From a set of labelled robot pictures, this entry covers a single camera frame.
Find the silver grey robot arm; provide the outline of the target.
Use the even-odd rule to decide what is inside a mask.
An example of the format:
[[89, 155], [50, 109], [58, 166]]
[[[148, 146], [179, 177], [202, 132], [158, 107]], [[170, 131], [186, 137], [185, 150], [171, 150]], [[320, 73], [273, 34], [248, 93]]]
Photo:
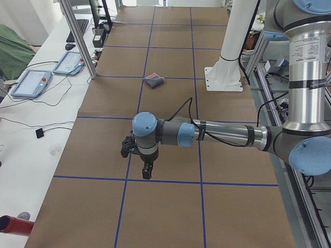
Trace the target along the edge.
[[290, 42], [287, 121], [280, 127], [252, 127], [178, 115], [163, 120], [148, 112], [139, 113], [133, 118], [132, 134], [122, 143], [121, 154], [140, 156], [143, 178], [152, 176], [159, 145], [190, 147], [194, 140], [255, 147], [305, 175], [330, 171], [330, 127], [324, 121], [330, 1], [268, 1], [264, 30]]

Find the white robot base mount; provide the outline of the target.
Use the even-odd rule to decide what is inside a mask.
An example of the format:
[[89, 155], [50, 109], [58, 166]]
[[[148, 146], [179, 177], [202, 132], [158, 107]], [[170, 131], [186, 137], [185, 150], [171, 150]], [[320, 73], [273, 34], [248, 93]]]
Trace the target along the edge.
[[208, 91], [243, 91], [239, 57], [259, 4], [258, 0], [233, 1], [219, 60], [213, 67], [204, 68]]

